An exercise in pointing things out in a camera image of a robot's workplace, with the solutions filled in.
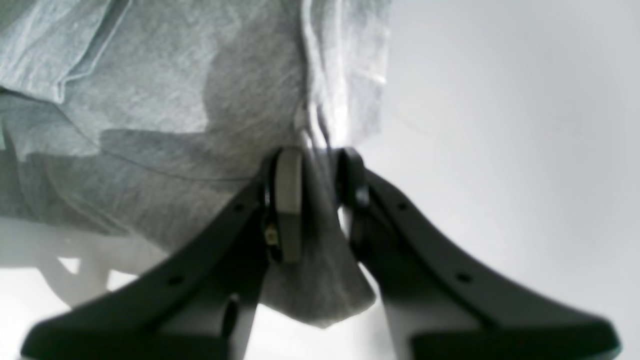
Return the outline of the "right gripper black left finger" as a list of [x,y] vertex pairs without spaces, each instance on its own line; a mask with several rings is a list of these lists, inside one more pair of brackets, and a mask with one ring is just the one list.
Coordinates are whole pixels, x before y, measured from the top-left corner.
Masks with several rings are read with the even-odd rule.
[[30,360],[240,360],[271,263],[302,259],[303,154],[270,153],[192,242],[117,291],[29,331]]

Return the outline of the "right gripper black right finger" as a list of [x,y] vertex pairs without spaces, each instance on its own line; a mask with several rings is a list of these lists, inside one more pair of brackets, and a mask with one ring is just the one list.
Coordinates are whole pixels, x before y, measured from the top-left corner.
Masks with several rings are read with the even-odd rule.
[[614,325],[501,275],[455,245],[407,196],[334,151],[355,258],[373,276],[400,360],[613,360]]

